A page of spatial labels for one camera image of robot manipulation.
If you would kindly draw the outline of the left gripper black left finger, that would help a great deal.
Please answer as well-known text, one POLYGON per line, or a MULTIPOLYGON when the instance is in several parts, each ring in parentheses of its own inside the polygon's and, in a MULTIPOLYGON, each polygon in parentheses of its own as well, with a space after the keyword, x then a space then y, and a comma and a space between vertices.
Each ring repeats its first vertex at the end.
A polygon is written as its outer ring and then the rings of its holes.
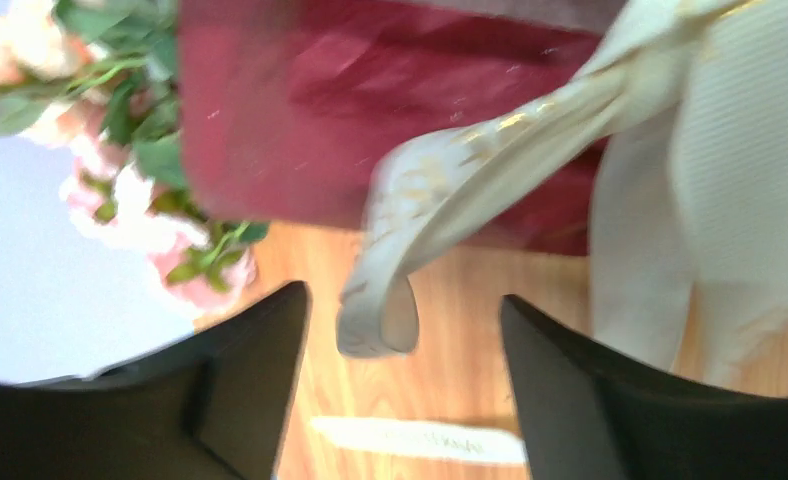
POLYGON ((0 385, 0 479, 271 479, 305 344, 293 281, 99 375, 0 385))

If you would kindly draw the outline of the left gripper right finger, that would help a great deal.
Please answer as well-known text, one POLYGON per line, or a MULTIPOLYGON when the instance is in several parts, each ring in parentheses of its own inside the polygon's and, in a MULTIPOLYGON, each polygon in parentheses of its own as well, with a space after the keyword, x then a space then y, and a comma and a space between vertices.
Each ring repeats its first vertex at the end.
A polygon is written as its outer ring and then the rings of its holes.
POLYGON ((535 479, 788 479, 788 398, 633 360, 516 295, 503 348, 535 479))

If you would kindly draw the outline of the cream printed ribbon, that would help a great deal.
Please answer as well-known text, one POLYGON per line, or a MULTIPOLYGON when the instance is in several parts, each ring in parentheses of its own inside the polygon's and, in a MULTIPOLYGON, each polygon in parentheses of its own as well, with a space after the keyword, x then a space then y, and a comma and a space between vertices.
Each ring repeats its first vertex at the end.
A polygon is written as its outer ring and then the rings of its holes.
MULTIPOLYGON (((586 337, 730 390, 740 363, 788 325, 788 1, 630 1, 567 85, 393 150, 377 169, 341 296, 339 351, 413 350, 409 275, 600 139, 586 337)), ((342 448, 528 460, 523 435, 497 430, 312 424, 342 448)))

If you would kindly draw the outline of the dark red wrapping paper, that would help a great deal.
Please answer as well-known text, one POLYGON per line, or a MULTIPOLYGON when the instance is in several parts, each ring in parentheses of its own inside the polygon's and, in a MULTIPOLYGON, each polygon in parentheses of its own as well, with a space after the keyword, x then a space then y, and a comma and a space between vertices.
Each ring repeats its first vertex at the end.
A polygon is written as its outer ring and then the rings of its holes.
POLYGON ((565 84, 618 1, 183 1, 182 164, 228 220, 356 228, 376 164, 565 84))

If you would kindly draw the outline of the pink rose stem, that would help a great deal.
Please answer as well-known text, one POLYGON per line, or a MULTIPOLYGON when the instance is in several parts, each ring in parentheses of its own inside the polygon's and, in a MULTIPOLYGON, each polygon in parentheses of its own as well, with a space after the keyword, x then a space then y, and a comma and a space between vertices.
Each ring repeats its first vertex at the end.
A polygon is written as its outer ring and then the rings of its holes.
POLYGON ((157 210, 170 190, 142 174, 128 151, 89 134, 70 148, 73 171, 59 197, 80 234, 143 254, 152 290, 186 317, 224 315, 240 302, 258 274, 249 247, 222 241, 189 214, 157 210))

